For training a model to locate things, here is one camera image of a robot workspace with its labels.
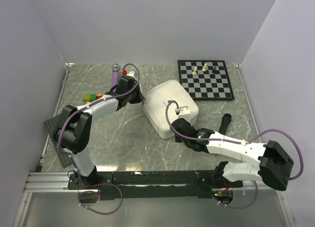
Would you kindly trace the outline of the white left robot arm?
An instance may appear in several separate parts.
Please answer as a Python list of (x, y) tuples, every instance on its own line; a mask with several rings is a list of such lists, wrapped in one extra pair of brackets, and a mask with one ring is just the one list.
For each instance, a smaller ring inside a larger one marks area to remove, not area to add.
[(65, 153), (75, 167), (79, 182), (85, 188), (97, 183), (97, 168), (87, 151), (92, 124), (129, 104), (141, 103), (139, 81), (130, 74), (120, 78), (118, 84), (103, 96), (83, 106), (67, 105), (63, 108), (53, 132), (58, 152)]

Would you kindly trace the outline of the white medicine kit case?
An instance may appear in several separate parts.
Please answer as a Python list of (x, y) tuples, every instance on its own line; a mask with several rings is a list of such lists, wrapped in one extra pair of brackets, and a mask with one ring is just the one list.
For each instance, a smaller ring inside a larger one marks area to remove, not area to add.
[(144, 95), (143, 111), (162, 139), (174, 136), (169, 122), (183, 118), (192, 126), (196, 123), (199, 108), (188, 92), (176, 80), (168, 80)]

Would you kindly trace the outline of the black white chessboard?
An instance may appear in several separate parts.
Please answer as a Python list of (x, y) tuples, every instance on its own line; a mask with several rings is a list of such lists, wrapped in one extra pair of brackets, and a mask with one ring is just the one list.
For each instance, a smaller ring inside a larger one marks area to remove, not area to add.
[[(202, 71), (208, 64), (208, 70)], [(197, 67), (197, 74), (192, 71)], [(213, 74), (216, 67), (218, 74)], [(234, 100), (225, 61), (178, 60), (179, 82), (193, 100)]]

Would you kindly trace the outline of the white chess piece small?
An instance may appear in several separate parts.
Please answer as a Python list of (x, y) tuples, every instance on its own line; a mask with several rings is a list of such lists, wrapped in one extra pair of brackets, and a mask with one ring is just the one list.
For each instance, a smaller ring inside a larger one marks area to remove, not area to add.
[(194, 67), (193, 71), (192, 71), (192, 74), (193, 75), (196, 75), (197, 74), (197, 67)]

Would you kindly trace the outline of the colourful toy brick car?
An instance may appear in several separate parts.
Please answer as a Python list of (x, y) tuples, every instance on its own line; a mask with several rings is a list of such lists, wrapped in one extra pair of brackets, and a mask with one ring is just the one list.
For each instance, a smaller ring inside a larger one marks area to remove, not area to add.
[(95, 101), (99, 98), (101, 98), (103, 96), (103, 94), (86, 94), (83, 97), (83, 101), (84, 102), (92, 102)]

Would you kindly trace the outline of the white chess piece tall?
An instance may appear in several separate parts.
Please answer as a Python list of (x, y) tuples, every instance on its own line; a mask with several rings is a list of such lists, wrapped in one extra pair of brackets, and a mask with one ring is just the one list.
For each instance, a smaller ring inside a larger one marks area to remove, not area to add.
[(205, 63), (205, 64), (203, 65), (202, 71), (203, 71), (203, 72), (206, 72), (207, 70), (208, 70), (208, 64)]

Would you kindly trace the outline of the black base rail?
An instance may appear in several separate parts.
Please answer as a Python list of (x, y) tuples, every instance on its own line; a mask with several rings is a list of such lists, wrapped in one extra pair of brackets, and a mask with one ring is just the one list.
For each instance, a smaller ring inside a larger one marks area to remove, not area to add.
[(242, 181), (230, 182), (214, 170), (113, 171), (98, 172), (100, 200), (154, 197), (212, 198), (212, 191), (241, 188)]

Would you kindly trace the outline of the black marker orange cap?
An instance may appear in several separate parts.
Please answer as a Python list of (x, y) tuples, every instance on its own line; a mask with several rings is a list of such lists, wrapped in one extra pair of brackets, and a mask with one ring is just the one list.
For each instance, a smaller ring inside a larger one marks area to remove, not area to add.
[(225, 113), (221, 119), (221, 125), (219, 128), (219, 133), (225, 135), (229, 124), (231, 123), (232, 116), (229, 113)]

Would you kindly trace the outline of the purple glitter microphone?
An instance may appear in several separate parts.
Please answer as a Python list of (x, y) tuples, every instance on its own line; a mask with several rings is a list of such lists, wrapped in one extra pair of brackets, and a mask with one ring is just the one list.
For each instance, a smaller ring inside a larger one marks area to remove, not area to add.
[(119, 82), (121, 67), (119, 64), (113, 64), (111, 68), (112, 68), (111, 88), (113, 88)]

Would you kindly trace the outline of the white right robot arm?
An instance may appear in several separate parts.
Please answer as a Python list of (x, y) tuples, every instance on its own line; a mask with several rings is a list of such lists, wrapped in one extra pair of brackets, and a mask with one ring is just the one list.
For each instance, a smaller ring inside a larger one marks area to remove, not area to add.
[(219, 154), (234, 158), (238, 163), (221, 162), (215, 182), (221, 187), (237, 181), (262, 181), (268, 187), (285, 191), (290, 180), (293, 159), (276, 141), (254, 143), (225, 135), (231, 122), (222, 119), (219, 131), (201, 128), (196, 130), (183, 118), (175, 120), (171, 129), (176, 142), (183, 142), (197, 152)]

